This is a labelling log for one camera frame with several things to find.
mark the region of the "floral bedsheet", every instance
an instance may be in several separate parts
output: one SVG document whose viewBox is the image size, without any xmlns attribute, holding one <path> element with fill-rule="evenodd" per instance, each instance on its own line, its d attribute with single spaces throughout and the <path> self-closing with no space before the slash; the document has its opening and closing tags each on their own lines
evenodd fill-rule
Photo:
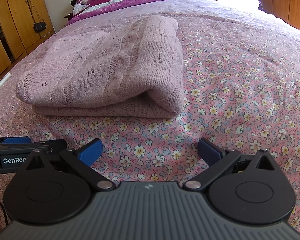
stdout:
<svg viewBox="0 0 300 240">
<path fill-rule="evenodd" d="M 13 68 L 13 77 L 0 89 L 0 135 L 64 138 L 72 147 L 100 138 L 104 150 L 93 169 L 116 183 L 187 181 L 207 168 L 197 154 L 202 137 L 249 154 L 269 147 L 296 192 L 289 223 L 300 232 L 300 31 L 283 21 L 275 22 L 285 28 L 280 31 L 226 17 L 161 14 L 178 21 L 183 46 L 184 109 L 178 116 L 163 120 L 35 115 L 13 91 L 21 73 L 45 52 L 42 44 Z M 102 25 L 94 17 L 51 39 L 70 31 L 114 31 L 140 17 Z M 11 177 L 0 176 L 0 196 Z"/>
</svg>

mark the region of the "pink knit sweater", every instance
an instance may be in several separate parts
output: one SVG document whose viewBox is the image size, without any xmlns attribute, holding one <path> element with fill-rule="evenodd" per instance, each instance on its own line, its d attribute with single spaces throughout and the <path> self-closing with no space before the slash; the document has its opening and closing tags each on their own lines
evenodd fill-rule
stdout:
<svg viewBox="0 0 300 240">
<path fill-rule="evenodd" d="M 183 103 L 177 29 L 154 15 L 117 33 L 58 39 L 23 73 L 17 96 L 41 115 L 173 117 Z"/>
</svg>

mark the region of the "pink floral fabric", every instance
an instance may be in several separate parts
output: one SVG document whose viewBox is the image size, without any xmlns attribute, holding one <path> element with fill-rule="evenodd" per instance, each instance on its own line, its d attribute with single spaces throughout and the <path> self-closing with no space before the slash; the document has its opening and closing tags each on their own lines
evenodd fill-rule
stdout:
<svg viewBox="0 0 300 240">
<path fill-rule="evenodd" d="M 77 148 L 100 138 L 103 154 L 93 169 L 116 183 L 187 181 L 207 168 L 197 154 L 202 137 L 248 154 L 269 147 L 296 192 L 289 223 L 300 232 L 300 32 L 283 22 L 288 31 L 207 15 L 161 15 L 178 21 L 183 45 L 184 109 L 178 116 L 163 120 L 35 115 L 11 91 L 27 64 L 45 52 L 43 44 L 13 68 L 12 78 L 0 90 L 0 135 L 64 138 Z M 104 25 L 92 18 L 51 39 L 70 31 L 110 32 L 140 17 Z M 288 33 L 293 33 L 293 42 Z M 0 194 L 10 178 L 0 176 Z"/>
</svg>

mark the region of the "white stick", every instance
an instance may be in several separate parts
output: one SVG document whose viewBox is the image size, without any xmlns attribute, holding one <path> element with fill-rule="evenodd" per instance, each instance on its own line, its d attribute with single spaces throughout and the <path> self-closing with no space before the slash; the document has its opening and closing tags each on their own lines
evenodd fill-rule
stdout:
<svg viewBox="0 0 300 240">
<path fill-rule="evenodd" d="M 8 81 L 9 78 L 11 78 L 12 75 L 10 72 L 8 72 L 1 80 L 0 80 L 0 87 L 2 87 L 2 85 Z"/>
</svg>

